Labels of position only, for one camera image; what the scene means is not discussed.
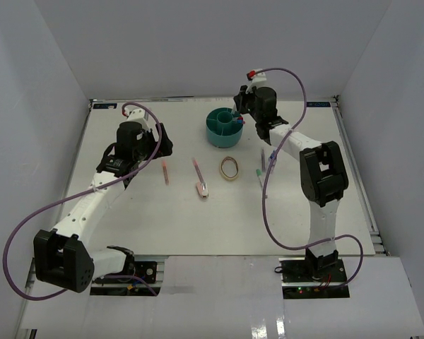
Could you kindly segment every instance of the pink highlighter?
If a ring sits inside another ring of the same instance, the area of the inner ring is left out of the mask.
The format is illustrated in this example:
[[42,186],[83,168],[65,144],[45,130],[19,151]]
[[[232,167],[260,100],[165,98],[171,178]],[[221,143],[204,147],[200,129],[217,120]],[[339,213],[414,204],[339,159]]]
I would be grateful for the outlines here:
[[163,168],[163,176],[165,178],[165,185],[168,186],[170,184],[170,180],[168,179],[167,163],[164,160],[162,160],[162,168]]
[[207,189],[207,184],[203,179],[203,176],[201,175],[201,171],[199,170],[198,163],[196,162],[195,158],[192,158],[193,166],[195,166],[196,173],[198,174],[199,182],[196,183],[196,190],[198,191],[198,194],[202,198],[207,198],[209,196],[209,191]]

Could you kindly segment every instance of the white table surface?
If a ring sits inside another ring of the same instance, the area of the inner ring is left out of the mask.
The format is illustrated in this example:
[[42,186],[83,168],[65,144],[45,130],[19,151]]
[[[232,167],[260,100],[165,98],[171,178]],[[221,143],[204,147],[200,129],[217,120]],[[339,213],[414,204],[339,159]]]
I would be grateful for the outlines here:
[[[125,121],[122,103],[116,109],[92,109],[78,154],[68,195],[84,190],[90,183],[104,149],[115,142],[116,130]],[[261,141],[254,122],[246,116],[240,142],[230,149],[218,149],[206,140],[207,114],[219,107],[232,107],[231,98],[190,99],[174,102],[147,102],[164,123],[174,144],[165,158],[170,185],[163,179],[161,159],[139,173],[128,189],[114,202],[98,225],[89,250],[109,245],[123,246],[142,255],[287,255],[269,238],[261,216],[261,189],[256,168],[260,149],[269,155],[273,148]],[[279,102],[279,114],[295,122],[301,102]],[[349,177],[336,220],[336,235],[349,233],[360,239],[365,254],[374,254],[369,229],[355,187],[348,159],[332,108],[309,108],[299,131],[319,141],[336,141],[341,146]],[[239,178],[225,181],[218,172],[225,156],[234,157]],[[195,157],[208,183],[210,196],[201,200],[192,165]],[[268,190],[268,215],[273,233],[291,246],[306,244],[310,233],[310,207],[300,188],[297,161],[280,153]],[[74,201],[64,206],[65,216]],[[351,239],[337,242],[340,255],[358,254]]]
[[[344,258],[348,275],[357,258]],[[365,258],[348,299],[283,300],[274,257],[171,256],[157,297],[68,291],[28,302],[37,339],[400,339],[424,326],[400,258]],[[33,295],[59,287],[36,281]]]

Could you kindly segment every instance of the marker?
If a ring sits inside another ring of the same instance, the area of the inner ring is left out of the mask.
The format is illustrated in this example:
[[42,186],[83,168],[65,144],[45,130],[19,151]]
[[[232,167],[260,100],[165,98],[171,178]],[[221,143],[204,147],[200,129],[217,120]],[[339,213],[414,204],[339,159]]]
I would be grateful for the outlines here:
[[259,185],[261,186],[261,190],[264,191],[264,185],[262,184],[262,180],[261,180],[261,170],[258,168],[256,169],[256,175],[257,175],[257,179],[259,180]]
[[163,176],[165,177],[165,185],[168,186],[170,184],[170,180],[168,179],[167,163],[164,160],[162,160],[162,168],[163,168]]
[[199,182],[196,183],[196,190],[198,191],[200,197],[207,198],[209,196],[209,191],[207,188],[207,184],[204,181],[203,176],[201,175],[201,171],[199,170],[198,162],[195,160],[194,157],[192,158],[192,162],[199,179]]
[[271,169],[270,169],[270,174],[272,174],[273,173],[273,171],[275,170],[275,165],[276,165],[276,157],[275,157],[275,150],[270,154],[270,157],[269,157],[269,160],[267,161],[267,168],[269,168],[269,165],[270,165],[270,161],[273,159],[273,158],[275,158],[275,160],[273,161],[273,165],[272,165],[272,167],[271,167]]
[[264,152],[263,147],[261,147],[261,169],[262,172],[266,171],[266,153]]

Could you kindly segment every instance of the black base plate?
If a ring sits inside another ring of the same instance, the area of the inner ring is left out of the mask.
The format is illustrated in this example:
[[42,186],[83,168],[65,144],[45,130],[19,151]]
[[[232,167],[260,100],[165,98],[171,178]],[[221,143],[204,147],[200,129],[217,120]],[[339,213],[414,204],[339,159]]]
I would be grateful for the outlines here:
[[[135,274],[136,277],[142,278],[148,284],[155,283],[157,278],[157,261],[135,261]],[[124,281],[116,279],[96,279],[97,284],[116,284],[123,283]]]
[[[158,295],[160,293],[160,287],[153,287],[154,292]],[[92,287],[90,295],[110,295],[110,296],[121,296],[121,297],[154,297],[154,295],[145,287],[134,288],[128,290],[127,287]]]
[[344,283],[347,281],[346,269],[341,259],[335,265],[320,270],[317,276],[311,276],[305,261],[303,260],[284,260],[281,261],[281,267],[277,272],[282,272],[283,282],[292,283],[295,286],[283,286],[284,299],[335,299],[349,298],[348,286],[335,288],[333,286],[315,288],[311,283],[320,285],[323,279],[331,276],[331,283]]
[[[308,267],[304,260],[284,260],[281,261],[284,283],[310,283],[316,280],[312,279]],[[331,283],[344,283],[347,281],[346,269],[341,259],[335,265],[328,266],[320,270],[314,278],[324,279],[331,275]]]

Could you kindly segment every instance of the teal container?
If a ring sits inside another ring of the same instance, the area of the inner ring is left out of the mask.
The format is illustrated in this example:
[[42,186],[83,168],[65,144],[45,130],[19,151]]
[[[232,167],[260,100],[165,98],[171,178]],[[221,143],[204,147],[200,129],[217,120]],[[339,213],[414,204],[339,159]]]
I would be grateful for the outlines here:
[[237,122],[241,115],[231,108],[217,108],[206,119],[207,140],[219,148],[236,145],[242,136],[243,124]]

